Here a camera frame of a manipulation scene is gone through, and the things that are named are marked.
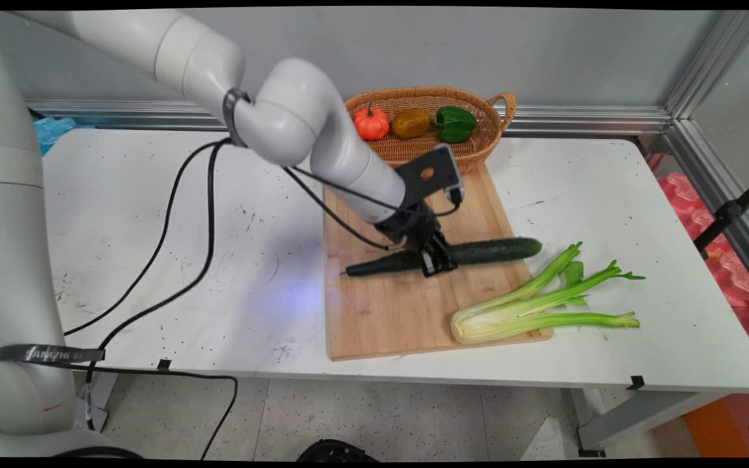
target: yellow bell pepper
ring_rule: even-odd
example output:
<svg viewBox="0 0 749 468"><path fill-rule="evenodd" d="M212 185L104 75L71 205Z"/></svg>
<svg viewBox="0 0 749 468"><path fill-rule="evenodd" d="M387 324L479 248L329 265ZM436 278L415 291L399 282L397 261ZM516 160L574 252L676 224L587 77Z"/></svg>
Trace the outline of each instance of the yellow bell pepper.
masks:
<svg viewBox="0 0 749 468"><path fill-rule="evenodd" d="M398 112L392 121L392 133L401 140L419 137L429 130L429 114L421 109Z"/></svg>

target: wicker basket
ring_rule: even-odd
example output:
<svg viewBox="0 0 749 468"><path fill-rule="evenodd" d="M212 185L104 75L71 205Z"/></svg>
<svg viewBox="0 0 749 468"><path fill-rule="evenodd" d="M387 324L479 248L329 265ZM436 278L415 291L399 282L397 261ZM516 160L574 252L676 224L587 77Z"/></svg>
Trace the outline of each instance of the wicker basket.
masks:
<svg viewBox="0 0 749 468"><path fill-rule="evenodd" d="M493 104L499 99L505 101L505 118L500 119ZM348 99L345 108L348 113L354 113L374 103L373 107L380 107L389 116L389 121L405 109L424 109L430 118L435 119L435 112L444 106L458 106L467 109L476 117L476 128L473 136L466 142L451 143L455 154L455 161L462 174L475 169L490 156L502 137L502 130L508 127L516 113L516 97L509 92L502 92L485 101L481 97L461 89L446 88L446 86L420 86L420 88L392 88L378 89L364 92ZM440 143L435 133L434 125L427 133L408 140L401 140L390 131L383 139L366 142L380 156L381 159L396 168L408 163L412 159L428 152Z"/></svg>

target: blue cloth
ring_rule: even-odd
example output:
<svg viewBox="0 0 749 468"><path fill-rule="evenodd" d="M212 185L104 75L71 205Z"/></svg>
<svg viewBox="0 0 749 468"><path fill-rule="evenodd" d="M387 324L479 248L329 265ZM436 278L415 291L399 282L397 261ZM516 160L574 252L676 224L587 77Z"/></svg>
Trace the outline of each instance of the blue cloth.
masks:
<svg viewBox="0 0 749 468"><path fill-rule="evenodd" d="M36 128L36 136L39 137L39 150L42 156L54 146L54 143L74 128L94 128L94 125L79 125L72 118L44 118L33 121Z"/></svg>

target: cable strap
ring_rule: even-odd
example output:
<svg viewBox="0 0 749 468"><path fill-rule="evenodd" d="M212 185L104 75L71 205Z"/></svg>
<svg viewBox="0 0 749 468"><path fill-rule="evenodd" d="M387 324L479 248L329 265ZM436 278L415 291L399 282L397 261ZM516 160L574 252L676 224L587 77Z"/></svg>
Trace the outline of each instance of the cable strap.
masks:
<svg viewBox="0 0 749 468"><path fill-rule="evenodd" d="M102 359L106 359L106 350L83 350L55 344L10 344L0 347L0 361L71 364Z"/></svg>

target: bell pepper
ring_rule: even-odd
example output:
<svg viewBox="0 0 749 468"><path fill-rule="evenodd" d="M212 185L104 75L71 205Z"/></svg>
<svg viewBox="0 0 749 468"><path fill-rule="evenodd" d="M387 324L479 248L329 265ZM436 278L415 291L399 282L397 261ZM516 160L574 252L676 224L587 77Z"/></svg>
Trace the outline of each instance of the bell pepper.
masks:
<svg viewBox="0 0 749 468"><path fill-rule="evenodd" d="M380 107L360 109L354 115L354 126L364 140L380 140L389 133L389 118Z"/></svg>
<svg viewBox="0 0 749 468"><path fill-rule="evenodd" d="M406 109L392 119L392 133L401 140L419 137L429 130L429 114L423 109Z"/></svg>
<svg viewBox="0 0 749 468"><path fill-rule="evenodd" d="M469 110L461 109L461 107L441 107L435 113L435 127L442 142L461 143L473 136L476 118Z"/></svg>

